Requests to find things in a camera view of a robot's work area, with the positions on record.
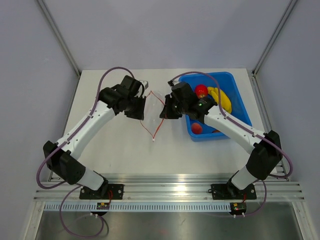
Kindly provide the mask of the right frame post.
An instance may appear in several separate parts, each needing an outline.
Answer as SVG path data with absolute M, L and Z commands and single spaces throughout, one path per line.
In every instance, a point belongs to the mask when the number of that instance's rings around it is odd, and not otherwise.
M 274 31 L 271 34 L 270 39 L 268 40 L 262 54 L 260 55 L 257 63 L 255 64 L 253 70 L 252 70 L 252 76 L 253 77 L 257 77 L 260 69 L 262 68 L 265 60 L 267 59 L 269 53 L 271 52 L 271 50 L 273 49 L 273 46 L 275 45 L 275 43 L 277 42 L 278 37 L 280 36 L 280 34 L 282 33 L 284 27 L 286 26 L 291 14 L 293 13 L 293 11 L 295 10 L 297 4 L 299 3 L 299 0 L 290 0 L 288 2 L 288 5 L 286 6 L 284 12 L 282 13 Z

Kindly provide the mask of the aluminium rail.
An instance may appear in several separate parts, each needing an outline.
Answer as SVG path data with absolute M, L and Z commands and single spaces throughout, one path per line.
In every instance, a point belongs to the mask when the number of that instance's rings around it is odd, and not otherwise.
M 105 174 L 111 184 L 123 184 L 123 202 L 211 202 L 211 184 L 223 184 L 226 174 Z M 269 177 L 255 183 L 257 201 L 303 202 L 300 184 Z

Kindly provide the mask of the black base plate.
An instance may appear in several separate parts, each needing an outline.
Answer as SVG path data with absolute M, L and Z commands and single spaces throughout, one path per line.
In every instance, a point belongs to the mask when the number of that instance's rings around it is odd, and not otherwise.
M 84 186 L 80 190 L 80 200 L 122 200 L 124 195 L 123 184 L 109 183 L 107 186 L 101 187 L 98 190 L 92 190 Z
M 256 200 L 257 194 L 253 184 L 248 185 L 245 189 L 239 190 L 229 183 L 211 184 L 207 190 L 212 195 L 213 200 Z

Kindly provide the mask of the yellow banana bunch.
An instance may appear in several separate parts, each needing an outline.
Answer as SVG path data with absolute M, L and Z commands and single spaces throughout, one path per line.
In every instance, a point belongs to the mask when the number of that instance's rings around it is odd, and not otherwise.
M 232 103 L 223 90 L 217 87 L 208 86 L 208 94 L 213 97 L 217 104 L 221 103 L 222 108 L 229 114 L 232 113 Z

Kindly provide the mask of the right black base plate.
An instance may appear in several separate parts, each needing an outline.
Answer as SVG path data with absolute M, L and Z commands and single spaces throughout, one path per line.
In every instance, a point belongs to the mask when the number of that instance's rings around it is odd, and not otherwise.
M 256 200 L 257 194 L 253 184 L 248 185 L 245 189 L 239 190 L 229 183 L 211 184 L 207 190 L 212 195 L 213 200 Z

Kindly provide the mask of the left frame post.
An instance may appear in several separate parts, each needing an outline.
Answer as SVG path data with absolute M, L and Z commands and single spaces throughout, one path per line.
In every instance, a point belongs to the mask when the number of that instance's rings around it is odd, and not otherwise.
M 60 49 L 64 53 L 70 67 L 73 69 L 75 75 L 78 79 L 81 77 L 82 71 L 80 70 L 78 64 L 76 63 L 68 45 L 66 44 L 66 41 L 46 3 L 45 0 L 35 0 L 35 3 L 39 7 L 39 10 L 41 11 L 45 21 L 47 22 L 49 28 L 51 29 L 56 41 L 58 42 Z

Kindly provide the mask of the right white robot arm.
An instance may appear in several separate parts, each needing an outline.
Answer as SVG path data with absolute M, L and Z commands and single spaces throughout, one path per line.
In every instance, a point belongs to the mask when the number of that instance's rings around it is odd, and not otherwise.
M 212 97 L 198 98 L 186 82 L 173 85 L 165 96 L 160 118 L 179 119 L 188 116 L 215 128 L 239 144 L 248 154 L 246 165 L 238 170 L 213 194 L 214 199 L 240 200 L 256 181 L 265 180 L 282 160 L 279 135 L 271 130 L 264 133 L 240 121 L 219 106 Z

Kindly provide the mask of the frame post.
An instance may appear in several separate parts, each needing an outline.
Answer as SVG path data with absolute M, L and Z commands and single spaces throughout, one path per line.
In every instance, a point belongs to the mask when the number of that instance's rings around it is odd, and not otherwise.
M 49 28 L 51 29 L 56 41 L 58 42 L 60 49 L 64 53 L 70 67 L 73 69 L 75 75 L 78 79 L 81 77 L 82 71 L 80 70 L 78 64 L 76 63 L 68 45 L 66 44 L 66 41 L 46 3 L 45 0 L 35 0 L 35 3 L 39 7 L 39 10 L 41 11 L 45 21 L 47 22 Z
M 299 0 L 290 0 L 288 2 L 288 5 L 286 6 L 284 12 L 282 13 L 274 31 L 271 34 L 270 39 L 268 40 L 262 54 L 260 55 L 257 63 L 255 64 L 253 70 L 252 70 L 252 76 L 253 77 L 257 77 L 260 69 L 262 68 L 265 60 L 267 59 L 269 53 L 271 52 L 271 50 L 273 49 L 273 46 L 275 45 L 275 43 L 277 42 L 278 37 L 280 36 L 280 34 L 282 33 L 284 27 L 286 26 L 291 14 L 293 13 L 293 11 L 295 10 L 297 4 L 299 3 Z

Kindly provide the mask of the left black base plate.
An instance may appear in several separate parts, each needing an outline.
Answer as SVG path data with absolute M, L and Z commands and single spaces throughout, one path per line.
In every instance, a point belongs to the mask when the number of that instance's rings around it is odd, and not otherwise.
M 122 200 L 124 195 L 123 184 L 109 183 L 107 186 L 101 187 L 98 190 L 92 190 L 84 186 L 80 190 L 80 200 Z

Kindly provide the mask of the red apple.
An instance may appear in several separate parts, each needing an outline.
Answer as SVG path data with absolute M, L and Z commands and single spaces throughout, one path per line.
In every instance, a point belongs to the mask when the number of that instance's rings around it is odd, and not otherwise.
M 195 87 L 194 92 L 196 96 L 201 99 L 208 95 L 208 88 L 203 84 L 199 84 Z

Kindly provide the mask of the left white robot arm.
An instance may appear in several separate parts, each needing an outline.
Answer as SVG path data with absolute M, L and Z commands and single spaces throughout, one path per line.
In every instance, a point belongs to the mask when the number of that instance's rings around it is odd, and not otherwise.
M 78 159 L 100 129 L 119 113 L 142 121 L 149 83 L 126 75 L 120 84 L 100 89 L 87 115 L 66 135 L 43 146 L 46 166 L 70 185 L 81 185 L 97 199 L 108 194 L 108 180 Z

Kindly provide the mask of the clear zip top bag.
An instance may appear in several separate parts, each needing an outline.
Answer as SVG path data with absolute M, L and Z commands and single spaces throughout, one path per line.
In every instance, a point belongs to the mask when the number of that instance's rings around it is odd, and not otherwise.
M 156 135 L 165 120 L 164 118 L 160 117 L 164 106 L 165 98 L 160 92 L 151 90 L 147 94 L 144 107 L 144 120 L 141 120 L 140 124 L 151 136 L 153 143 L 155 142 Z

